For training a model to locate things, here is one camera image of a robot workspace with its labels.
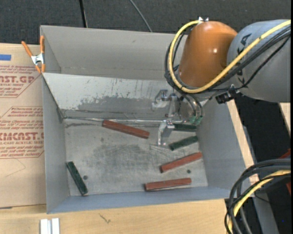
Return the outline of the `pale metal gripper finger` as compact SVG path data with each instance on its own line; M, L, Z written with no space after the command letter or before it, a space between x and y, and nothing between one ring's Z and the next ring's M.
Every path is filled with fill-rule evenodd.
M169 136L174 129L175 129L175 126L171 120L164 120L163 122L160 123L159 129L158 129L158 145L159 146L167 145Z
M168 96L167 96L168 90L163 89L158 92L158 94L155 96L154 101L151 104L151 109L161 109L167 106L168 104Z

